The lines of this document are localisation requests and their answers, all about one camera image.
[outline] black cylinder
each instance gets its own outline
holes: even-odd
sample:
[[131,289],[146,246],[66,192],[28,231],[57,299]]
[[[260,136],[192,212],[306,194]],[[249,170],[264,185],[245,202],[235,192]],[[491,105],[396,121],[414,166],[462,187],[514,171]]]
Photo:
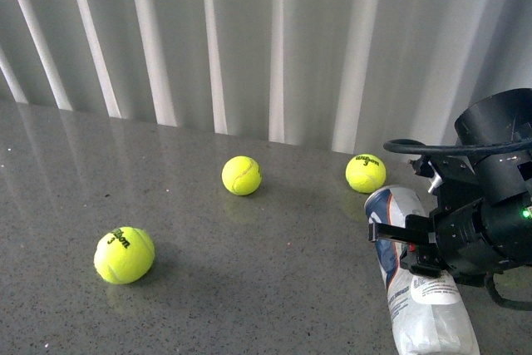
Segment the black cylinder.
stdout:
[[[463,145],[494,145],[532,138],[532,89],[504,91],[475,103],[458,117],[455,129]],[[527,191],[519,166],[532,162],[529,151],[468,158],[490,204]]]

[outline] white curtain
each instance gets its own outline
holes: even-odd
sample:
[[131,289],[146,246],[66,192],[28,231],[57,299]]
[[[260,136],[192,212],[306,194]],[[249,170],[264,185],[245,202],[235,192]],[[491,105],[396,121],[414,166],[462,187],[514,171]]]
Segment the white curtain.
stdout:
[[0,0],[0,99],[382,153],[532,87],[532,0]]

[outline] tennis ball seam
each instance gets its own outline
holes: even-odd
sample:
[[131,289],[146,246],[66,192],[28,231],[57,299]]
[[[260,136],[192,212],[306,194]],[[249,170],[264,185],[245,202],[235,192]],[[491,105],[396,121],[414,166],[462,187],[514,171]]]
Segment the tennis ball seam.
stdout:
[[108,263],[106,263],[106,266],[107,268],[109,269],[109,272],[111,272],[111,274],[113,275],[113,278],[116,279],[116,281],[119,283],[119,284],[126,284],[126,281],[125,280],[122,280],[122,279],[119,279],[118,278],[118,275],[116,274],[115,270],[112,268],[112,266],[110,266]]
[[233,180],[233,184],[231,185],[231,189],[233,189],[233,192],[236,192],[237,190],[234,188],[234,186],[236,185],[236,182],[241,178],[243,177],[244,175],[246,175],[249,170],[251,170],[251,168],[253,168],[253,161],[249,158],[249,157],[246,157],[246,159],[249,161],[249,166],[246,170],[242,171],[242,173],[240,173],[240,175],[238,175],[236,178],[234,178]]
[[155,258],[155,251],[151,250],[151,247],[146,243],[146,240],[144,240],[144,237],[142,237],[142,234],[140,234],[135,228],[133,228],[133,230],[135,231],[137,236],[140,237],[140,239],[142,240],[142,243],[144,243],[144,246],[148,249],[148,252],[151,254],[151,257]]

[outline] bottle label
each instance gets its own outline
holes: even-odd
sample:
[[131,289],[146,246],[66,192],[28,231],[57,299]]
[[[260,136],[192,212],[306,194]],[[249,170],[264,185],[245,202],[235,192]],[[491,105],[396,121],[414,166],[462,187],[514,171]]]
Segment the bottle label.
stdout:
[[414,276],[410,286],[411,296],[417,303],[429,305],[451,305],[461,301],[460,292],[448,272],[439,279]]

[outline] robotic arm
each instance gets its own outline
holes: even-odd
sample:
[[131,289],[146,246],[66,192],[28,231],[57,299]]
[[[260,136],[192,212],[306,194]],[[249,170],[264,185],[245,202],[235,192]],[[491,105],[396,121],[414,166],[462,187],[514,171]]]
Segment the robotic arm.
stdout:
[[[514,89],[468,108],[455,122],[463,145],[428,146],[388,141],[384,148],[418,154],[417,175],[431,181],[438,206],[428,218],[406,217],[406,228],[370,224],[370,240],[411,244],[401,266],[459,284],[485,285],[501,306],[532,310],[502,298],[493,274],[532,265],[532,89]],[[466,156],[470,167],[457,156]]]

